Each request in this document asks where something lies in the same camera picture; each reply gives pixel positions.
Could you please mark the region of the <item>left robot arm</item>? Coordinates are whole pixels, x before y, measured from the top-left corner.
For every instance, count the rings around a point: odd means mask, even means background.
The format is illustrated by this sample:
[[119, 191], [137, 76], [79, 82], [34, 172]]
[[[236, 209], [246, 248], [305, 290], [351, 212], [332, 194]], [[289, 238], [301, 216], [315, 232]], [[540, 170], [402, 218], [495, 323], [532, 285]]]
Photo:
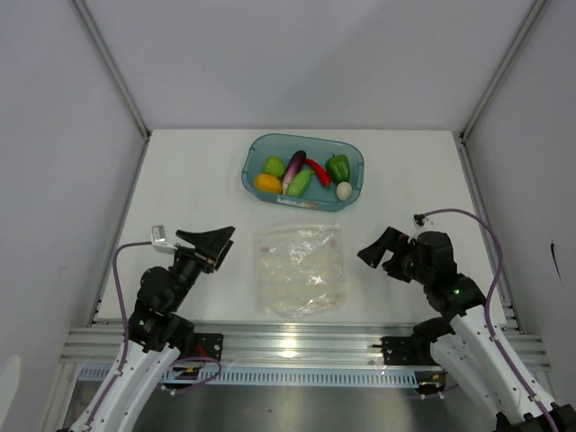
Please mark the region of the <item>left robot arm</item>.
[[179, 230], [176, 244], [167, 242], [163, 226], [152, 228], [146, 245], [172, 256], [168, 267], [153, 266], [139, 279], [132, 312], [126, 310], [117, 259], [132, 243], [113, 253], [112, 276], [121, 312], [122, 342], [112, 366], [72, 431], [131, 431], [163, 375], [173, 366], [215, 365], [209, 377], [189, 385], [193, 390], [222, 372], [221, 355], [203, 353], [203, 335], [177, 311], [202, 274], [217, 272], [229, 253], [235, 232], [228, 226], [205, 232]]

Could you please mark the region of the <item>purple eggplant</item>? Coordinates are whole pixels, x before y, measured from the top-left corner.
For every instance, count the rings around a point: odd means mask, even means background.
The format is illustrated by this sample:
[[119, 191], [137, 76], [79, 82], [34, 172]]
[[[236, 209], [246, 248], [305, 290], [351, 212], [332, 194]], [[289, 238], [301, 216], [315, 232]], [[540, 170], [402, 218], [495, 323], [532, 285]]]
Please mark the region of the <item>purple eggplant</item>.
[[287, 191], [293, 179], [302, 169], [306, 158], [307, 153], [304, 150], [298, 150], [292, 155], [292, 158], [283, 174], [283, 193]]

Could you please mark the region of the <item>green bell pepper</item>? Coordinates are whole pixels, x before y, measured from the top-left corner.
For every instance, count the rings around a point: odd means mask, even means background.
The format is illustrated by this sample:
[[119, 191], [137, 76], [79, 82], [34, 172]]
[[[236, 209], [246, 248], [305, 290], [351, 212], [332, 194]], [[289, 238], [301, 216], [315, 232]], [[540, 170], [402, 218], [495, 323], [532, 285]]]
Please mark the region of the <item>green bell pepper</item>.
[[333, 155], [327, 160], [325, 169], [335, 185], [350, 180], [350, 164], [346, 155]]

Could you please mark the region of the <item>light green cucumber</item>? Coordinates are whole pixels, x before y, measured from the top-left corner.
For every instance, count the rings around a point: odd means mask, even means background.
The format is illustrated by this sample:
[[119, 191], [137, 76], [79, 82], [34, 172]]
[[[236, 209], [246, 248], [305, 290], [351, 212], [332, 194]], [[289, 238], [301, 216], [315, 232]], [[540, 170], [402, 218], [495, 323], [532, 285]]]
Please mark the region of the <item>light green cucumber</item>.
[[314, 171], [311, 169], [301, 170], [288, 185], [285, 194], [292, 197], [301, 197], [308, 188]]

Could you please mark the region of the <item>orange mango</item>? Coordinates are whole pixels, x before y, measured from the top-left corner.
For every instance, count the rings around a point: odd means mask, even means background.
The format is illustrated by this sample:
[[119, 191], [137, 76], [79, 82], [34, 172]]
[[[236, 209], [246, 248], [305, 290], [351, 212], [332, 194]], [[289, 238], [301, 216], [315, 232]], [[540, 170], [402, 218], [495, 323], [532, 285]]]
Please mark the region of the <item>orange mango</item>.
[[282, 194], [283, 185], [281, 180], [274, 176], [266, 173], [259, 174], [254, 180], [254, 187], [264, 193], [270, 194]]

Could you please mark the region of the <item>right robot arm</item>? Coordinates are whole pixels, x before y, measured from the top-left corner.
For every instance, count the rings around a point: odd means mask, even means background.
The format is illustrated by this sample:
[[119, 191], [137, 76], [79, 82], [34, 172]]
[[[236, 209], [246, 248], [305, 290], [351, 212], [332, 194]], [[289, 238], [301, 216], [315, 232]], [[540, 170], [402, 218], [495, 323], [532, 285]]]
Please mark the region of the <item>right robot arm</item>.
[[415, 238], [389, 227], [358, 257], [396, 280], [422, 285], [438, 317], [414, 326], [410, 347], [382, 339], [385, 359], [441, 366], [465, 394], [496, 421], [498, 431], [573, 431], [575, 409], [559, 405], [487, 317], [488, 300], [476, 282], [458, 272], [451, 239], [438, 231]]

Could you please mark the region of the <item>clear zip top bag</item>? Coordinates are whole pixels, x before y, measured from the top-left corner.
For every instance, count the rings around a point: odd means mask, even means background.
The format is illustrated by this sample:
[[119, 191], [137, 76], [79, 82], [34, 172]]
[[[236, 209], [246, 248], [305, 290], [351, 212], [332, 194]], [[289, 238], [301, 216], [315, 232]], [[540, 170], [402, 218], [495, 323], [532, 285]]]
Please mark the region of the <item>clear zip top bag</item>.
[[305, 223], [263, 229], [253, 236], [253, 280], [261, 311], [307, 319], [347, 303], [342, 229]]

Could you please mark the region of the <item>red chili pepper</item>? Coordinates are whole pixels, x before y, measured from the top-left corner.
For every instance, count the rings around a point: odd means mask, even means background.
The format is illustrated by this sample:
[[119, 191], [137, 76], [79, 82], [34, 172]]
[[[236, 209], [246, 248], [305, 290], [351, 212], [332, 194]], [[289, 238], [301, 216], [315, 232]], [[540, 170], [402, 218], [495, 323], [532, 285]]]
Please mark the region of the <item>red chili pepper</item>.
[[321, 166], [318, 162], [309, 158], [306, 158], [304, 163], [306, 166], [310, 167], [314, 171], [315, 175], [317, 176], [323, 187], [329, 187], [331, 185], [331, 179], [329, 177], [329, 174], [327, 173], [327, 171], [323, 166]]

